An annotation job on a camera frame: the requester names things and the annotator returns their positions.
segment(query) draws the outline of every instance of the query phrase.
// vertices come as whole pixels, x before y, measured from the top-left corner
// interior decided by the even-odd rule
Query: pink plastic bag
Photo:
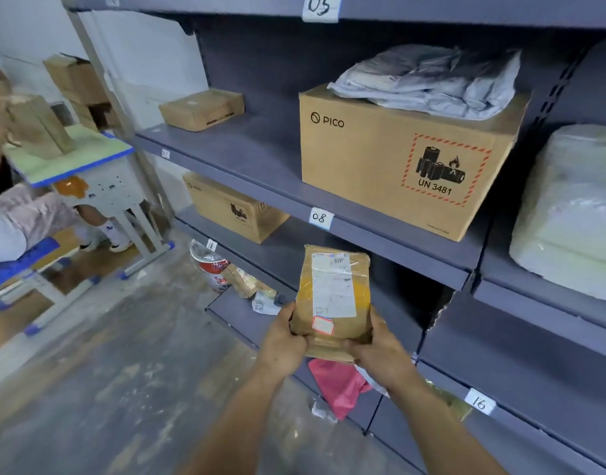
[[[354,365],[313,359],[307,366],[314,375],[323,398],[339,420],[344,420],[355,407],[358,395],[372,388]]]

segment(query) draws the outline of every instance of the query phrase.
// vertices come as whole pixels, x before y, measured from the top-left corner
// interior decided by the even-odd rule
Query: number 16 label
[[[466,395],[464,401],[468,405],[472,405],[473,408],[476,408],[480,412],[483,412],[486,415],[490,415],[490,413],[494,410],[494,407],[497,406],[495,400],[491,399],[489,396],[484,395],[479,390],[475,390],[471,388]]]
[[[303,21],[311,23],[338,23],[342,0],[305,0]]]

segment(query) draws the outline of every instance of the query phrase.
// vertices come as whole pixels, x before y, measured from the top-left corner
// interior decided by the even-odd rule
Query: white sock
[[[104,225],[97,228],[109,238],[113,246],[124,245],[129,242],[129,237],[111,220],[106,221]]]
[[[94,241],[94,227],[85,223],[84,220],[74,223],[74,234],[79,239],[80,245],[87,246]]]

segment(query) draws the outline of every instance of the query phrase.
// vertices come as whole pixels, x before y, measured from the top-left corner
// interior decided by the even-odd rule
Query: person's left hand
[[[257,356],[256,368],[279,383],[299,368],[307,351],[306,338],[290,332],[293,311],[294,302],[283,306],[268,328]]]

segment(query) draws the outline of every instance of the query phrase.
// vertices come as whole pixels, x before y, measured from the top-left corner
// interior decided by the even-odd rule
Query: white plastic bag
[[[606,127],[571,125],[550,137],[527,180],[510,255],[606,300]]]

